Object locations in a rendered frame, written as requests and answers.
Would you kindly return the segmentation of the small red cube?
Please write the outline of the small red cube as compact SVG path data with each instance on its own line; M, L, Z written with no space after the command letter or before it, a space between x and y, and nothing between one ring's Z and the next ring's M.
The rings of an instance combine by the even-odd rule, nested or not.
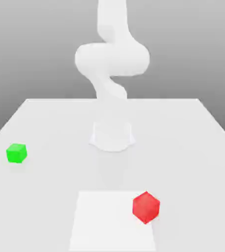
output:
M159 215L160 201L145 191L133 199L132 213L144 224L148 224Z

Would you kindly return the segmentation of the small green cube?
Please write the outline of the small green cube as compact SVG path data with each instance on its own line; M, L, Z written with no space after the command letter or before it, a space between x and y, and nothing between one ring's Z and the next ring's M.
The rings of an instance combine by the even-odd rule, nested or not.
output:
M13 143L6 149L7 160L11 163L22 163L27 157L25 144Z

